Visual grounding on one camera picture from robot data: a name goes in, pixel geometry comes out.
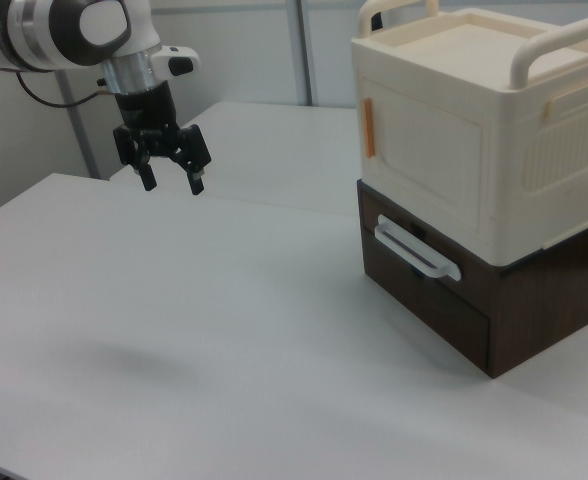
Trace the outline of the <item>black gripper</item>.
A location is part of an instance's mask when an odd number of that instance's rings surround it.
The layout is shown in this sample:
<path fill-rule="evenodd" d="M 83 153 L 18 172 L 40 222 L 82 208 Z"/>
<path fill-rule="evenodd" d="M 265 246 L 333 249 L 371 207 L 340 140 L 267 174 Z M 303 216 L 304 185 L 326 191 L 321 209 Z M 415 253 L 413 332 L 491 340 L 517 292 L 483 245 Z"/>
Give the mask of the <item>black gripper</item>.
<path fill-rule="evenodd" d="M 211 156 L 198 125 L 178 126 L 168 82 L 142 92 L 116 94 L 115 99 L 123 120 L 113 130 L 117 153 L 120 162 L 140 176 L 144 189 L 151 191 L 157 186 L 145 139 L 160 137 L 159 145 L 173 150 L 170 159 L 186 172 L 192 194 L 203 192 L 202 176 Z"/>

